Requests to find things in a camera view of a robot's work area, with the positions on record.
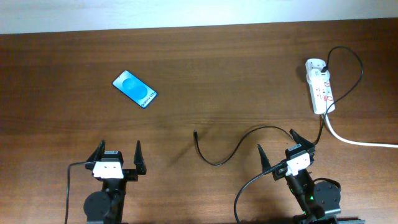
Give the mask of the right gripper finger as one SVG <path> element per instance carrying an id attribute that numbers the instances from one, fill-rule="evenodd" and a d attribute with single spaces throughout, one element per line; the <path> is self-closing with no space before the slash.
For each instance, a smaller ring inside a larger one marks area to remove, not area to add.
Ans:
<path id="1" fill-rule="evenodd" d="M 259 155 L 260 155 L 260 159 L 261 159 L 262 173 L 272 172 L 273 167 L 271 166 L 269 159 L 266 156 L 266 153 L 260 144 L 257 144 L 257 149 L 259 151 Z"/>
<path id="2" fill-rule="evenodd" d="M 296 131 L 294 131 L 293 129 L 291 129 L 289 131 L 289 133 L 292 135 L 293 140 L 297 143 L 297 144 L 301 144 L 302 146 L 304 146 L 306 149 L 310 149 L 315 147 L 314 143 L 308 141 L 307 139 L 301 137 Z"/>

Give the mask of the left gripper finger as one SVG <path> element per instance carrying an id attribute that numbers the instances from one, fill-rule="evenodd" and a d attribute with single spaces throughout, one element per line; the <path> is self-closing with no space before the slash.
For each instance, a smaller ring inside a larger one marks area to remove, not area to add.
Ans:
<path id="1" fill-rule="evenodd" d="M 100 142 L 100 144 L 98 145 L 98 147 L 96 148 L 96 150 L 91 154 L 91 156 L 86 160 L 86 162 L 96 162 L 99 161 L 103 154 L 104 154 L 104 150 L 105 150 L 105 140 L 102 140 Z"/>
<path id="2" fill-rule="evenodd" d="M 134 153 L 134 165 L 138 174 L 146 174 L 147 167 L 142 155 L 141 142 L 137 141 L 136 150 Z"/>

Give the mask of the blue Samsung smartphone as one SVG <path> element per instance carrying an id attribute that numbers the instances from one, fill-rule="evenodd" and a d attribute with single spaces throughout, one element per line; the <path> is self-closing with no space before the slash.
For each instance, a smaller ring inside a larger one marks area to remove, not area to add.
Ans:
<path id="1" fill-rule="evenodd" d="M 158 95 L 155 90 L 127 70 L 118 75 L 112 84 L 143 109 L 147 108 Z"/>

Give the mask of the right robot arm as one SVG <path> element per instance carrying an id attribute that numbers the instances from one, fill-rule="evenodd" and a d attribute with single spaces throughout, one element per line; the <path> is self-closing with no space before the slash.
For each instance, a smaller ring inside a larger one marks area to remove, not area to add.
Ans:
<path id="1" fill-rule="evenodd" d="M 327 179 L 313 179 L 307 168 L 314 162 L 315 145 L 290 130 L 296 145 L 285 150 L 286 158 L 272 166 L 258 145 L 262 173 L 272 174 L 274 180 L 285 179 L 303 213 L 293 217 L 294 223 L 365 223 L 359 218 L 338 218 L 341 213 L 341 185 Z"/>

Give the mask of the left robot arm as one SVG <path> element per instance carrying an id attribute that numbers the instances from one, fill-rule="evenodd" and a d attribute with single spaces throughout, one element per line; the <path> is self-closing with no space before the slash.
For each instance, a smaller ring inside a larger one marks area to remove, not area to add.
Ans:
<path id="1" fill-rule="evenodd" d="M 107 151 L 105 145 L 105 141 L 101 141 L 85 165 L 92 176 L 102 182 L 102 189 L 90 194 L 84 202 L 87 223 L 121 223 L 127 183 L 138 181 L 138 177 L 147 172 L 140 141 L 134 153 L 134 169 L 124 169 L 122 153 Z"/>

